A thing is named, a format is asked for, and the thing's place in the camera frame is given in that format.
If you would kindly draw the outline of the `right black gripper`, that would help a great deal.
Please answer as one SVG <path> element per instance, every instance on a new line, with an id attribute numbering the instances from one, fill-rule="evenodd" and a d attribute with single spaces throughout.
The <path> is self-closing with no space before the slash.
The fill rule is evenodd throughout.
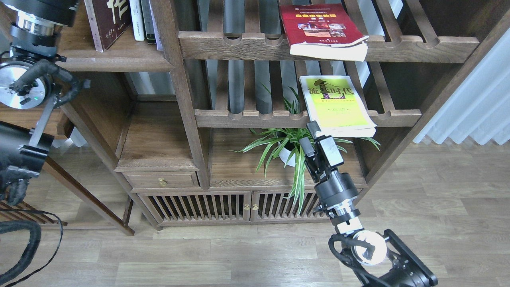
<path id="1" fill-rule="evenodd" d="M 315 182 L 315 191 L 320 200 L 320 210 L 353 210 L 353 200 L 358 191 L 348 173 L 337 169 L 344 163 L 341 153 L 331 136 L 323 136 L 316 121 L 306 124 L 314 142 L 308 137 L 301 138 L 299 145 L 306 156 L 308 172 Z"/>

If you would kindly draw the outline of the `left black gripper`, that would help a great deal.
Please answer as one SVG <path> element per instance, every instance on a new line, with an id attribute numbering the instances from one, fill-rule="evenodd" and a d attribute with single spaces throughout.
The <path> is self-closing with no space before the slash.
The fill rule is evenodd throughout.
<path id="1" fill-rule="evenodd" d="M 80 4 L 79 0 L 2 0 L 18 17 L 28 16 L 60 26 L 72 27 Z"/>

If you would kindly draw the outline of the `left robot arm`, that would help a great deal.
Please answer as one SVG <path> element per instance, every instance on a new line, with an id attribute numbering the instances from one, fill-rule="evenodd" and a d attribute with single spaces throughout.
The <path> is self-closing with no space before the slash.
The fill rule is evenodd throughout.
<path id="1" fill-rule="evenodd" d="M 1 58 L 1 103 L 13 110 L 11 116 L 33 116 L 33 109 L 41 113 L 33 128 L 28 120 L 1 121 L 1 200 L 11 206 L 2 211 L 15 212 L 49 155 L 53 136 L 44 131 L 53 110 L 89 88 L 90 81 L 58 65 L 66 61 L 58 54 L 61 30 L 73 26 L 78 0 L 2 3 L 17 17 L 10 25 L 8 57 Z"/>

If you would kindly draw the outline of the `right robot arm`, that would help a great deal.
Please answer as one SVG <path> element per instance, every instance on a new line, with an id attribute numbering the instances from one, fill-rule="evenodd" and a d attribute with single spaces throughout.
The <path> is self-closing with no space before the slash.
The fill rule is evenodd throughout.
<path id="1" fill-rule="evenodd" d="M 435 276 L 409 247 L 390 229 L 383 234 L 366 230 L 353 201 L 357 188 L 348 173 L 337 167 L 343 158 L 332 136 L 317 122 L 307 124 L 313 141 L 299 140 L 305 162 L 319 198 L 316 211 L 329 216 L 335 227 L 328 246 L 333 256 L 352 269 L 363 287 L 432 287 Z"/>

